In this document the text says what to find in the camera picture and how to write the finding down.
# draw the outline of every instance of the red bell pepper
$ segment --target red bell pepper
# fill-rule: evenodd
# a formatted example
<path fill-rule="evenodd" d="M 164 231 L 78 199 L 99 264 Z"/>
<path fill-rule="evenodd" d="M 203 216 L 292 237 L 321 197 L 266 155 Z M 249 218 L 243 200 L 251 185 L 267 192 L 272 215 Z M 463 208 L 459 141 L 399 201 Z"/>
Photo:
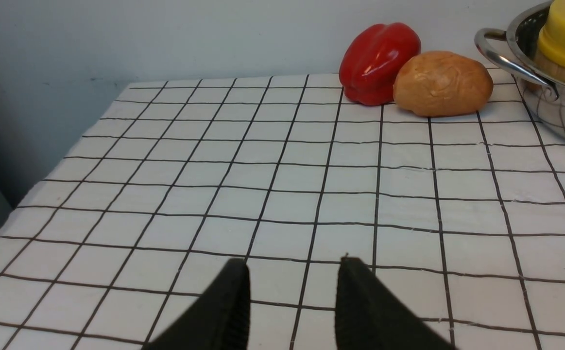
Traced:
<path fill-rule="evenodd" d="M 403 23 L 374 24 L 342 58 L 338 78 L 349 100 L 377 106 L 393 101 L 398 71 L 420 53 L 420 38 Z"/>

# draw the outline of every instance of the pot handle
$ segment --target pot handle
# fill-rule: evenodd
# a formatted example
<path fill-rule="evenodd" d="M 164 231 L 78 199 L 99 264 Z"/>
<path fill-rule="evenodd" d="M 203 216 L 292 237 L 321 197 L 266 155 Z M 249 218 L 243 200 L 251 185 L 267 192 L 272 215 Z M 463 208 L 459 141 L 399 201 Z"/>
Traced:
<path fill-rule="evenodd" d="M 507 41 L 507 32 L 493 28 L 483 28 L 477 31 L 475 35 L 475 46 L 485 58 L 498 66 L 498 68 L 501 68 L 518 78 L 522 78 L 528 82 L 549 89 L 549 91 L 553 94 L 553 97 L 555 99 L 558 98 L 558 91 L 556 90 L 556 86 L 553 82 L 544 77 L 540 77 L 528 67 L 514 63 L 494 51 L 494 48 L 489 44 L 489 42 L 487 42 L 489 38 L 493 40 Z"/>

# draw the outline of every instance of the white tablecloth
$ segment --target white tablecloth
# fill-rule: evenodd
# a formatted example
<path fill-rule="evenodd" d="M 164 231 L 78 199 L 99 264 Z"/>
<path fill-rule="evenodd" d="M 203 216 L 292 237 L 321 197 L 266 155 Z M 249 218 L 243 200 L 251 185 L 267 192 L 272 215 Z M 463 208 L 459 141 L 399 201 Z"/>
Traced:
<path fill-rule="evenodd" d="M 335 349 L 360 257 L 461 349 L 565 349 L 565 141 L 490 70 L 477 115 L 333 74 L 131 84 L 0 229 L 0 349 L 138 349 L 229 257 L 251 350 Z"/>

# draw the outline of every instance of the gray wall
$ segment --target gray wall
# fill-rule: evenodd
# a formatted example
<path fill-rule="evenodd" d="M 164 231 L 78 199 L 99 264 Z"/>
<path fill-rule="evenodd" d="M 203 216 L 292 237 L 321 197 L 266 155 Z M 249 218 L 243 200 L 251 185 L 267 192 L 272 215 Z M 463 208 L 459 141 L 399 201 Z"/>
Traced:
<path fill-rule="evenodd" d="M 477 57 L 539 0 L 0 0 L 0 187 L 42 179 L 126 82 L 336 71 L 367 26 Z"/>

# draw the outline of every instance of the stainless steel pot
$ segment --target stainless steel pot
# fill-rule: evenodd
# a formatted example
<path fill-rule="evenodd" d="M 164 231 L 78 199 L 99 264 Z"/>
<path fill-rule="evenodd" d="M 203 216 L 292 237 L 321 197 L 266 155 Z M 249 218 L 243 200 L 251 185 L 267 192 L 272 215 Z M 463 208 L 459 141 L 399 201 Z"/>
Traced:
<path fill-rule="evenodd" d="M 551 3 L 545 2 L 524 11 L 509 24 L 507 31 L 480 29 L 475 35 L 475 44 L 490 62 L 513 74 L 529 111 L 565 138 L 565 82 L 550 77 L 533 62 L 537 36 L 548 18 Z M 488 39 L 506 41 L 520 62 L 496 52 Z"/>

